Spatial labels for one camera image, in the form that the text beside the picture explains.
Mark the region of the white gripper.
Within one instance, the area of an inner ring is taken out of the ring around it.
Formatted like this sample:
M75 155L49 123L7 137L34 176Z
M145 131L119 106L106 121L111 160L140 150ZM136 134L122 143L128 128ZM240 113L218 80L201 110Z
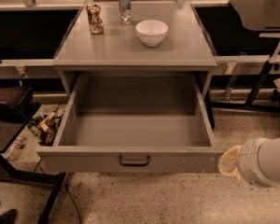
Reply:
M267 138L250 139L242 146L228 149L219 158L218 170L227 177L245 181L257 187L271 187L272 182L259 166L259 149Z

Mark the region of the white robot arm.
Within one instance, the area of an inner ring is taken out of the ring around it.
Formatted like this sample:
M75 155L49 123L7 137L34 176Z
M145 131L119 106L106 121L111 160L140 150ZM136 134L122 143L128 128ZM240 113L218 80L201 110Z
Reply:
M228 177L262 188L280 188L280 138L250 139L228 149L218 161Z

